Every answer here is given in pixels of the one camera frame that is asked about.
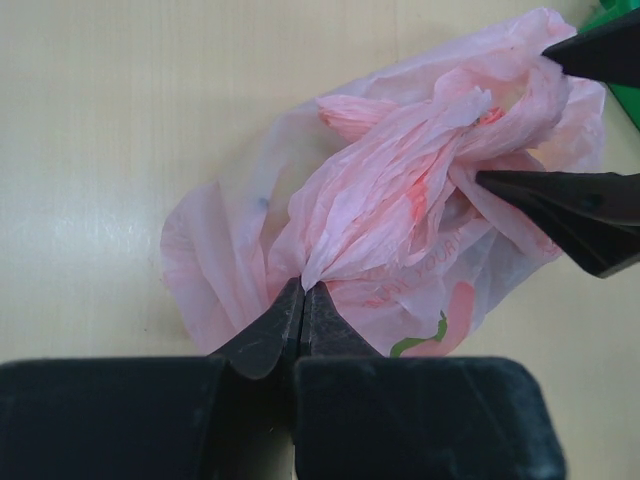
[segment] table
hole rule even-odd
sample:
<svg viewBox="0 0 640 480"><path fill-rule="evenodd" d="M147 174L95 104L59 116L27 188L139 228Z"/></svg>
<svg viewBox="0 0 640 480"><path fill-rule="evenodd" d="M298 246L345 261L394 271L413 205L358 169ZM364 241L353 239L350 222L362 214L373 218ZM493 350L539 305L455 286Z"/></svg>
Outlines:
<svg viewBox="0 0 640 480"><path fill-rule="evenodd" d="M168 212L280 112L541 5L581 0L4 0L0 3L0 360L189 355L161 280ZM606 168L640 170L613 99ZM572 477L640 473L640 268L566 258L457 353L540 381ZM287 462L276 462L285 478Z"/></svg>

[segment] wooden table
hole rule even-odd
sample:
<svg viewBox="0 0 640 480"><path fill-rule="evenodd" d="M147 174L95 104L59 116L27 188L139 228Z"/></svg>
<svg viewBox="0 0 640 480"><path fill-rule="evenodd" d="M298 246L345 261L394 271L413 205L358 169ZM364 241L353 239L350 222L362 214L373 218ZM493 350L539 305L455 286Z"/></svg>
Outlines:
<svg viewBox="0 0 640 480"><path fill-rule="evenodd" d="M3 0L0 360L195 353L158 252L188 190L311 96L535 6L580 23L589 3ZM606 122L606 168L639 171L612 99ZM533 372L575 479L640 475L639 284L559 260L458 350Z"/></svg>

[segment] pink plastic bag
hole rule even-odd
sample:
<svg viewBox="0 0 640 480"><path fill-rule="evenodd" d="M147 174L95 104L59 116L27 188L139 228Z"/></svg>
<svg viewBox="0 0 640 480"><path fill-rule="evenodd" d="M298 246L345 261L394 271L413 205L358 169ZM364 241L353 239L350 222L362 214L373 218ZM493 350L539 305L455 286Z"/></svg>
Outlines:
<svg viewBox="0 0 640 480"><path fill-rule="evenodd" d="M560 254L475 172L600 166L604 89L540 56L574 33L534 10L282 115L237 164L248 176L195 190L165 224L165 279L198 347L301 275L383 354L453 350Z"/></svg>

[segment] green object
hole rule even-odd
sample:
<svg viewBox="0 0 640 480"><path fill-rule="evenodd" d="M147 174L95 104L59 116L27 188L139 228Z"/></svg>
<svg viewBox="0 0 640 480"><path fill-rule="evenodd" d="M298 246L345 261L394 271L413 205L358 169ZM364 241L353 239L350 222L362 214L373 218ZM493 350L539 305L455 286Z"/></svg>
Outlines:
<svg viewBox="0 0 640 480"><path fill-rule="evenodd" d="M414 338L407 337L400 340L393 347L391 347L391 352L389 353L390 357L399 357L402 352L405 350L415 347L416 345L420 345L421 343L426 342L427 340L435 340L436 342L441 342L444 336L447 333L447 317L443 311L440 312L440 320L438 321L438 331L437 333L430 338Z"/></svg>
<svg viewBox="0 0 640 480"><path fill-rule="evenodd" d="M596 8L593 16L582 28L582 31L607 23L636 8L640 8L640 0L600 0L600 6ZM633 51L637 47L637 45L629 45L631 51L629 54L630 62L634 61ZM640 89L611 84L607 86L627 112L631 121L640 130Z"/></svg>

